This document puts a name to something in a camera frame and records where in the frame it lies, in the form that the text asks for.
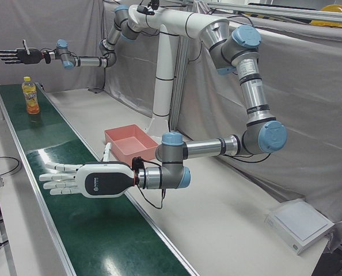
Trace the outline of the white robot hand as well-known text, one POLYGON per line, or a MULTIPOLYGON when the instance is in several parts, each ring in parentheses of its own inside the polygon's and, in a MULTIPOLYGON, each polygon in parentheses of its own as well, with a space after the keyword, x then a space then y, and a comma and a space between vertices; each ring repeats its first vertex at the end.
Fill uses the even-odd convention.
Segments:
POLYGON ((51 195, 82 194, 87 198, 116 198, 135 185, 135 173, 124 162, 109 160, 112 144, 104 148, 103 161, 85 164, 48 162, 57 173, 41 174, 39 181, 51 195))

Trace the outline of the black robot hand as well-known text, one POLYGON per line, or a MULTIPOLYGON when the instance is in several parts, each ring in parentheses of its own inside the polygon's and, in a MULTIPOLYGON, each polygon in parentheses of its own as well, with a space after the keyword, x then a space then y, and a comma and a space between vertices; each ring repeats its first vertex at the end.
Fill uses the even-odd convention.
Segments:
POLYGON ((25 39, 23 47, 15 50, 0 49, 0 58, 5 64, 37 64, 44 59, 44 54, 36 48, 29 48, 25 39))

